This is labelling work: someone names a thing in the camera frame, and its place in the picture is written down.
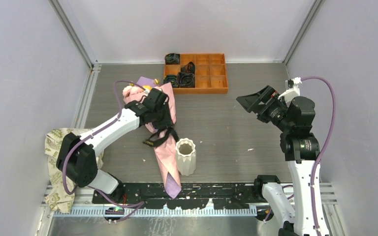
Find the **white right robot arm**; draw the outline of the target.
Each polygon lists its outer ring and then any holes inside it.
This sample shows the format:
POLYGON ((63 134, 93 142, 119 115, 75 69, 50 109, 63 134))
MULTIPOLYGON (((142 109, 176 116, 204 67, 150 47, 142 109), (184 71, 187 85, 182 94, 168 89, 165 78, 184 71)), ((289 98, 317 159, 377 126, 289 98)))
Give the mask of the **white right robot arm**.
POLYGON ((236 100, 259 121, 271 122, 281 131, 280 147, 291 174, 294 203, 285 196, 277 176, 258 176, 253 189, 258 201, 269 203, 280 226, 278 234, 328 236, 318 180, 320 145, 311 132, 315 103, 303 96, 285 102, 271 86, 236 100))

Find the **pink flower bouquet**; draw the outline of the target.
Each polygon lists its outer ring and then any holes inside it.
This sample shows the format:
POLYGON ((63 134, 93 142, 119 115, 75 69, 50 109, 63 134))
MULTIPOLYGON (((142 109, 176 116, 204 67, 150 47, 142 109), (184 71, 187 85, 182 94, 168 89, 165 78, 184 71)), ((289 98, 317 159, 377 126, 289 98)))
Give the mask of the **pink flower bouquet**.
MULTIPOLYGON (((170 83, 159 85, 154 79, 141 76, 137 84, 141 86, 150 86, 152 88, 160 88, 169 96, 169 110, 173 123, 176 122, 176 106, 173 88, 170 83)), ((124 102, 127 104, 133 100, 140 100, 144 92, 137 86, 127 86, 123 89, 124 102)), ((167 135, 165 140, 159 147, 154 147, 154 152, 157 158, 157 162, 160 168, 165 192, 170 198, 174 199, 181 192, 181 182, 179 177, 179 171, 176 162, 176 141, 173 135, 167 135)))

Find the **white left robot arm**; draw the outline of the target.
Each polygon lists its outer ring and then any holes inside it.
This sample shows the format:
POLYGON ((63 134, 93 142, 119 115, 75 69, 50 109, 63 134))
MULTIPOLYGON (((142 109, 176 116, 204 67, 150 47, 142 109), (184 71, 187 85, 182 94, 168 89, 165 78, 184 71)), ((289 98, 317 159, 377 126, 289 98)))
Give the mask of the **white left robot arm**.
POLYGON ((99 169, 96 157, 123 135, 151 124, 155 130, 144 144, 157 148, 169 136, 178 139, 173 128, 169 109, 170 97, 161 89, 153 88, 140 100, 125 104, 118 114, 98 127, 75 135, 68 133, 62 141, 56 166, 62 173, 62 183, 67 194, 71 195, 67 180, 77 187, 91 187, 104 193, 106 199, 118 203, 124 196, 120 181, 99 169))

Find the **black ribbon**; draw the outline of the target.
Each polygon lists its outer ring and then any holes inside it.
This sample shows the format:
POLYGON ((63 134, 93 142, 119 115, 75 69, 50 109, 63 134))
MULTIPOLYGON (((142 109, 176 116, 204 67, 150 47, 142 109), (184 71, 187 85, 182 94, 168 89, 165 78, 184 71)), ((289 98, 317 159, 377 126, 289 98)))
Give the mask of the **black ribbon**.
POLYGON ((173 127, 158 130, 156 133, 152 134, 148 139, 145 139, 142 143, 148 145, 149 147, 157 148, 164 144, 169 137, 172 137, 175 141, 179 140, 179 136, 173 127))

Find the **white ribbed ceramic vase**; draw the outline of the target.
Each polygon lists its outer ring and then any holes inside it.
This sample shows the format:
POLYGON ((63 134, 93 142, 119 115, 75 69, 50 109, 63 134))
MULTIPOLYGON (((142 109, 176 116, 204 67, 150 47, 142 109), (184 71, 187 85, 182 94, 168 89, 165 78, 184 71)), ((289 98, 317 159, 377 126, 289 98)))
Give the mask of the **white ribbed ceramic vase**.
POLYGON ((184 138, 176 143, 176 163, 180 174, 192 175, 196 168, 196 145, 193 140, 184 138))

